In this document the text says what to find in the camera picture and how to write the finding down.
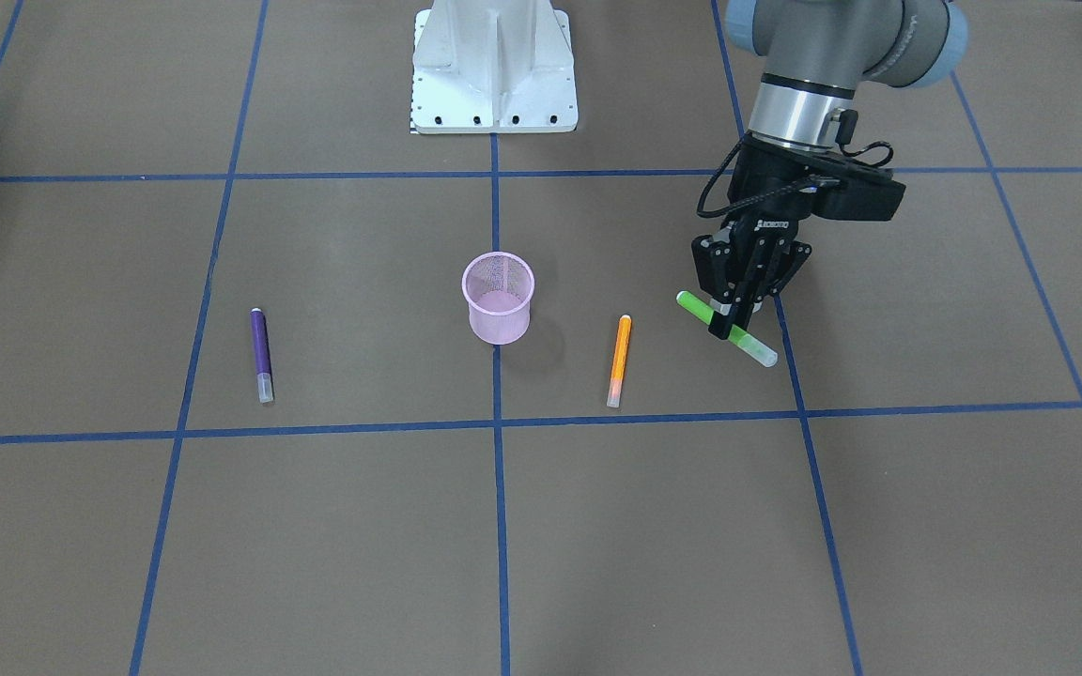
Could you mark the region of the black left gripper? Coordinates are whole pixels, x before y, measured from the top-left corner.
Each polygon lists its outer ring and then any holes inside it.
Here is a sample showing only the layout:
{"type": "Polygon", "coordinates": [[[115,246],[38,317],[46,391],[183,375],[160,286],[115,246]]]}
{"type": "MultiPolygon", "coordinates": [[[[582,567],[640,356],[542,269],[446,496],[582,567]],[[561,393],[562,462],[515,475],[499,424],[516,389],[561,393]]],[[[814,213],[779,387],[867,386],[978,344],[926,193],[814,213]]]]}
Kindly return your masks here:
{"type": "Polygon", "coordinates": [[[906,186],[890,168],[837,151],[800,151],[745,134],[713,172],[697,217],[720,220],[692,243],[697,283],[714,303],[710,332],[745,330],[757,304],[784,291],[812,256],[799,239],[810,217],[888,222],[906,186]]]}

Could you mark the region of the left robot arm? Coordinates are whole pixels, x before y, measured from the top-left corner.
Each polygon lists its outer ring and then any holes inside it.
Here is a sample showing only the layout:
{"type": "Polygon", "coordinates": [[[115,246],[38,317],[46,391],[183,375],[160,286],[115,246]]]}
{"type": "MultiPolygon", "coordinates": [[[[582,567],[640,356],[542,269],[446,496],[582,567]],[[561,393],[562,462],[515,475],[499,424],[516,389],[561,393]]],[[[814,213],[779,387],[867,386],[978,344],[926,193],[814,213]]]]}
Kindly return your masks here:
{"type": "Polygon", "coordinates": [[[928,87],[956,69],[969,23],[953,1],[731,1],[725,34],[764,71],[744,131],[708,180],[691,246],[705,324],[745,332],[812,256],[803,220],[888,222],[905,187],[853,147],[858,87],[928,87]]]}

